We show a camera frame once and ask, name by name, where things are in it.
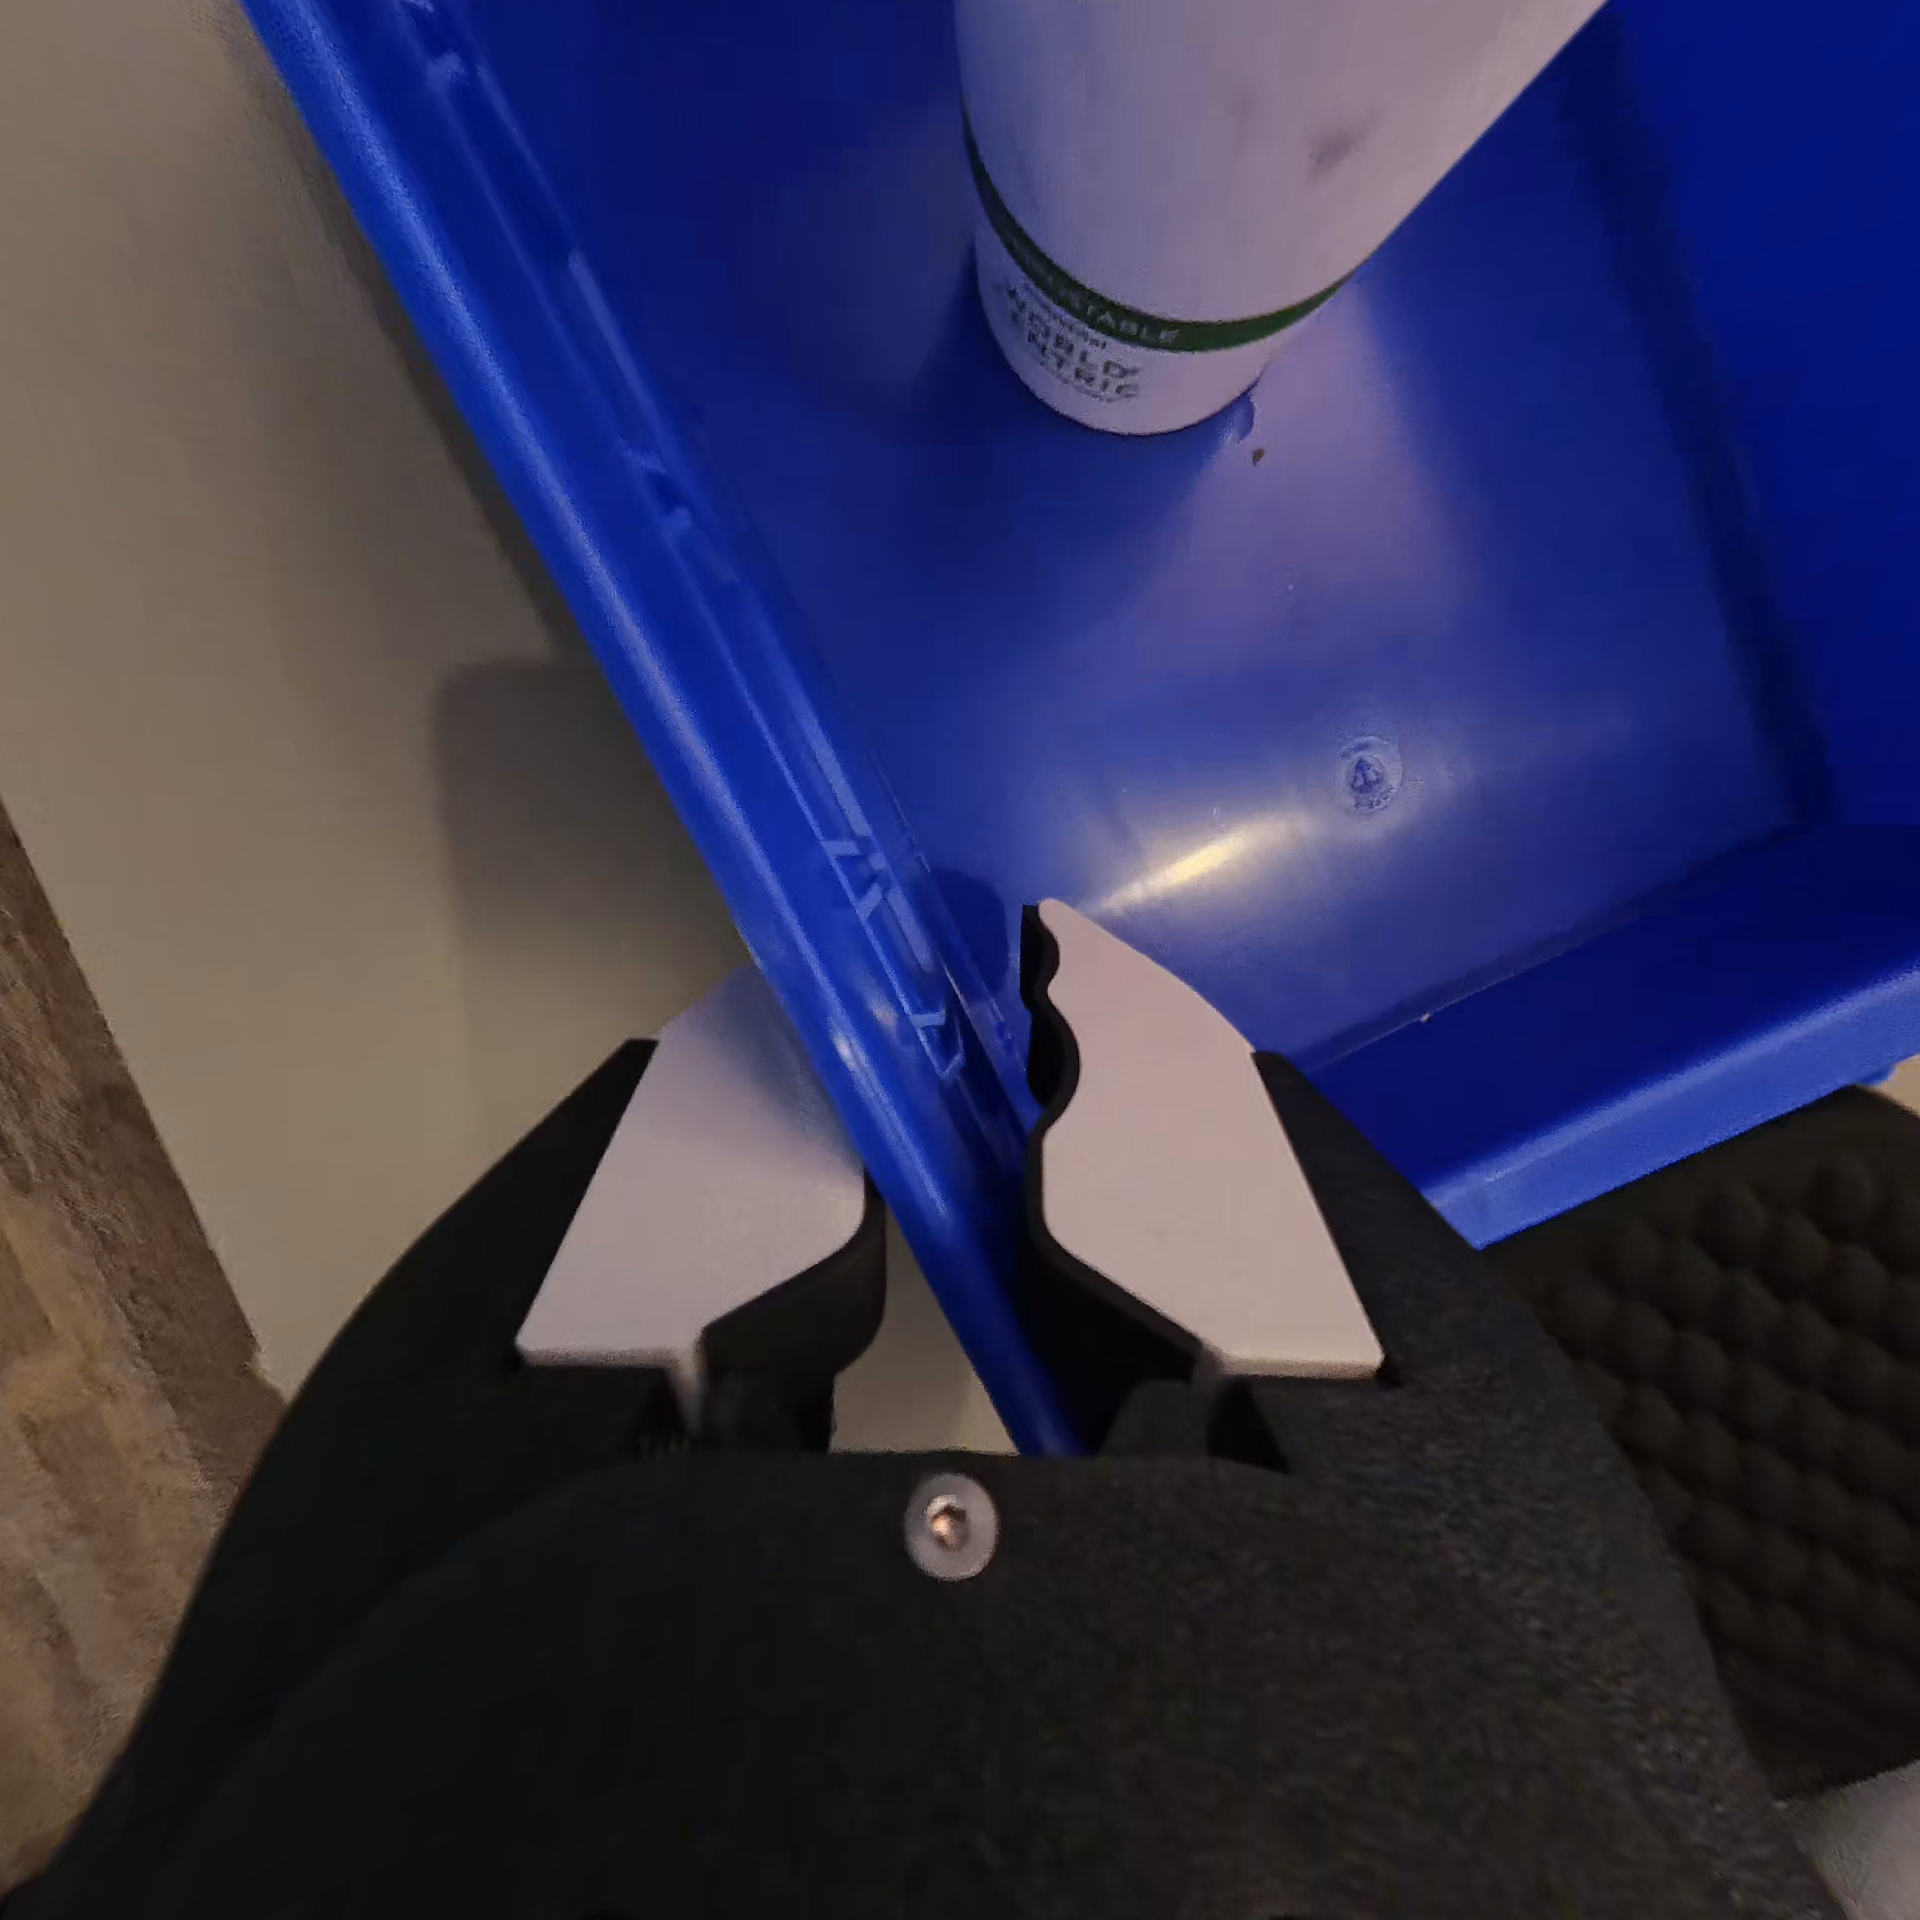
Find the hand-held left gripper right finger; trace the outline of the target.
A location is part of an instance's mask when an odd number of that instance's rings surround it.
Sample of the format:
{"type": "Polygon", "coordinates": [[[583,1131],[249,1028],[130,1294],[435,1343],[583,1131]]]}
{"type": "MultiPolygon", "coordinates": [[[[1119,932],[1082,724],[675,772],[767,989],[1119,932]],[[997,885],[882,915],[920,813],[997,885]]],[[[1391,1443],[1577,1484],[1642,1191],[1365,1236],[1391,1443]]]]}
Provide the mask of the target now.
{"type": "Polygon", "coordinates": [[[1378,1381],[1385,1345],[1209,998],[1063,901],[1021,912],[1021,1329],[1074,1420],[1143,1384],[1378,1381]]]}

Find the black wrist rest pad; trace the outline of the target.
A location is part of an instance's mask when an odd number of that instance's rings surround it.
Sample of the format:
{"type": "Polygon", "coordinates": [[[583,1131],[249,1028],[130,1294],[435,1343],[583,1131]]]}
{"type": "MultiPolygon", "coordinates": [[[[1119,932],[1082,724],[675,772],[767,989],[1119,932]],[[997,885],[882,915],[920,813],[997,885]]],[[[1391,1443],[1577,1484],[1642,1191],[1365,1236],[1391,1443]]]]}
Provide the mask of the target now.
{"type": "Polygon", "coordinates": [[[1917,1752],[1917,1117],[1848,1087],[1487,1255],[1675,1552],[1777,1791],[1917,1752]]]}

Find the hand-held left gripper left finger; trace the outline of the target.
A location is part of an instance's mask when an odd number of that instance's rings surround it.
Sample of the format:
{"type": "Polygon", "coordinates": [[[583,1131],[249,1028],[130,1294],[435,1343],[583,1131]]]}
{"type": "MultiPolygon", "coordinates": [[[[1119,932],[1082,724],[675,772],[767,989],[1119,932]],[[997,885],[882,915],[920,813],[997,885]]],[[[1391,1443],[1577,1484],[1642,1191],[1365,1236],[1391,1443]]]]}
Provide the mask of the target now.
{"type": "Polygon", "coordinates": [[[827,1400],[885,1308],[885,1207],[755,967],[648,1055],[517,1329],[524,1360],[660,1373],[682,1411],[720,1383],[827,1400]]]}

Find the white paper cup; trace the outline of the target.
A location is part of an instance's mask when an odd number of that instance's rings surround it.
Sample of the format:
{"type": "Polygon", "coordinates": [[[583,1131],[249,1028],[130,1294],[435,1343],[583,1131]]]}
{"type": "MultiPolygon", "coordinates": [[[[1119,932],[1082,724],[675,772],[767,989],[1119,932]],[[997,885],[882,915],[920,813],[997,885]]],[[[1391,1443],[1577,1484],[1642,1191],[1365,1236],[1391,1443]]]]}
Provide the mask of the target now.
{"type": "Polygon", "coordinates": [[[1248,392],[1599,3],[960,3],[977,286],[1057,413],[1248,392]]]}

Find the blue plastic bin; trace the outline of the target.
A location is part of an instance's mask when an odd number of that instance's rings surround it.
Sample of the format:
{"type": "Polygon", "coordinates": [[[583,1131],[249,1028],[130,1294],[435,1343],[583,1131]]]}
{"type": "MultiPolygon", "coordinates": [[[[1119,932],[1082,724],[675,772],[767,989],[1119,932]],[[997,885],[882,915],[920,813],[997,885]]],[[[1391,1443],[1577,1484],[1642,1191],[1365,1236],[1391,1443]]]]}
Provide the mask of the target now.
{"type": "Polygon", "coordinates": [[[1029,903],[1475,1244],[1916,1055],[1916,4],[1609,4],[1147,440],[952,4],[247,14],[1021,1451],[1029,903]]]}

